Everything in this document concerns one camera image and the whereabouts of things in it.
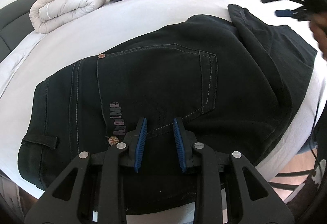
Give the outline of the right hand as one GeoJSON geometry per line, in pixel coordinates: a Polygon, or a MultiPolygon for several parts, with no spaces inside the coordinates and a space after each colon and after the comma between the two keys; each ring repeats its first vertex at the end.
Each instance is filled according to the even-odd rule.
{"type": "Polygon", "coordinates": [[[323,53],[324,60],[327,58],[327,37],[326,37],[326,26],[327,26],[327,14],[322,12],[315,14],[311,17],[309,27],[313,33],[315,41],[318,43],[319,49],[323,53]]]}

